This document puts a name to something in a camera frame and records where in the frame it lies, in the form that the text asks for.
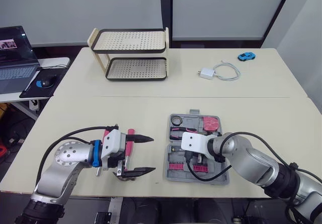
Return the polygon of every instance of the perforated shelf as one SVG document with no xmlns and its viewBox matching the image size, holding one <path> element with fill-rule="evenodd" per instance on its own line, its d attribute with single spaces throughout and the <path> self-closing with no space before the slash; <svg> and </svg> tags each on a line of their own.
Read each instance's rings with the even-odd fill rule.
<svg viewBox="0 0 322 224">
<path fill-rule="evenodd" d="M 113 58 L 106 72 L 111 81 L 155 81 L 167 77 L 167 60 L 158 58 Z"/>
<path fill-rule="evenodd" d="M 164 29 L 102 29 L 91 48 L 98 54 L 162 53 L 166 33 Z"/>
</svg>

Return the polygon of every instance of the metal arm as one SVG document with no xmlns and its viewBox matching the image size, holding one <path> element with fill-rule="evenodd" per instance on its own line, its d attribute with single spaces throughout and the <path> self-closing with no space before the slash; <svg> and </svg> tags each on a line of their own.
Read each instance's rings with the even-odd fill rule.
<svg viewBox="0 0 322 224">
<path fill-rule="evenodd" d="M 108 170 L 116 167 L 124 161 L 126 141 L 148 142 L 153 139 L 143 135 L 126 135 L 114 129 L 104 137 L 103 143 L 100 140 L 94 140 L 91 144 L 69 141 L 61 145 L 51 166 L 42 174 L 27 207 L 15 223 L 57 223 L 64 215 L 63 206 L 68 201 L 81 170 L 91 167 Z M 123 169 L 120 177 L 126 179 L 129 175 L 133 180 L 155 168 L 135 168 L 132 171 Z"/>
<path fill-rule="evenodd" d="M 216 160 L 223 140 L 230 135 L 204 136 L 184 132 L 181 148 L 204 154 Z M 322 185 L 308 176 L 279 164 L 273 158 L 254 149 L 242 136 L 231 137 L 223 146 L 222 155 L 244 179 L 261 186 L 273 198 L 281 198 L 291 206 L 293 220 L 322 223 Z"/>
</svg>

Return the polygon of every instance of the desk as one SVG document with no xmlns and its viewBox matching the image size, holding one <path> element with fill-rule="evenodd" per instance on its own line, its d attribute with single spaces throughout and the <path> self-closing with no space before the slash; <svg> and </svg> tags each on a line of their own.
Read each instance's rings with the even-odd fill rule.
<svg viewBox="0 0 322 224">
<path fill-rule="evenodd" d="M 135 181 L 121 182 L 112 170 L 96 177 L 96 168 L 84 169 L 73 195 L 81 196 L 163 196 L 163 197 L 267 197 L 263 190 L 244 180 L 233 169 L 230 184 L 211 186 L 168 181 L 164 157 L 169 115 L 189 113 L 217 115 L 224 132 L 249 131 L 265 139 L 288 163 L 322 175 L 321 114 L 309 98 L 154 98 L 154 97 L 52 97 L 36 121 L 6 176 L 1 191 L 31 193 L 43 153 L 64 134 L 83 127 L 114 125 L 126 132 L 154 138 L 134 145 L 129 168 L 156 167 Z M 101 138 L 95 130 L 79 134 L 85 140 Z M 255 148 L 272 156 L 266 147 L 250 138 Z M 52 152 L 44 169 L 53 160 Z"/>
<path fill-rule="evenodd" d="M 38 61 L 39 61 L 39 64 L 41 67 L 50 67 L 50 66 L 55 66 L 55 65 L 59 65 L 59 64 L 69 65 L 69 58 L 67 58 L 67 57 L 39 59 Z M 36 77 L 38 72 L 35 73 L 34 77 L 31 79 L 29 84 L 34 80 L 34 78 Z M 24 112 L 26 115 L 28 115 L 31 118 L 33 118 L 34 120 L 36 120 L 38 118 L 38 115 L 35 112 L 31 111 L 27 106 L 25 106 L 24 104 L 21 104 L 19 102 L 47 99 L 48 97 L 20 98 L 19 97 L 20 94 L 21 94 L 21 92 L 0 94 L 0 103 L 10 102 L 12 105 L 17 107 L 19 110 Z"/>
<path fill-rule="evenodd" d="M 241 62 L 246 51 L 254 60 Z M 214 67 L 224 59 L 240 71 L 237 81 L 227 82 L 198 77 L 202 67 Z M 56 96 L 132 96 L 132 97 L 306 97 L 275 49 L 169 49 L 170 75 L 164 81 L 111 82 L 93 57 L 83 48 L 58 86 Z M 219 73 L 232 71 L 219 68 Z"/>
</svg>

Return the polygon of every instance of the laptop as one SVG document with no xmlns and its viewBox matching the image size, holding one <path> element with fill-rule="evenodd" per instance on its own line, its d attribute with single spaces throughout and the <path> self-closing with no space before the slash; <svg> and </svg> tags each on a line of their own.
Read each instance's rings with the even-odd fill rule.
<svg viewBox="0 0 322 224">
<path fill-rule="evenodd" d="M 23 91 L 38 67 L 22 26 L 0 28 L 0 94 Z"/>
</svg>

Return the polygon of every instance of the blue toy car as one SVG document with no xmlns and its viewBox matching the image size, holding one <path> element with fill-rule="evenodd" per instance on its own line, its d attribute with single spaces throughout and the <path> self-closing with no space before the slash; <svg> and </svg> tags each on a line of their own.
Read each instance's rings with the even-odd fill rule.
<svg viewBox="0 0 322 224">
<path fill-rule="evenodd" d="M 241 60 L 241 61 L 246 61 L 246 60 L 249 60 L 249 59 L 255 59 L 256 55 L 252 52 L 245 52 L 243 54 L 240 54 L 238 56 L 238 59 Z"/>
</svg>

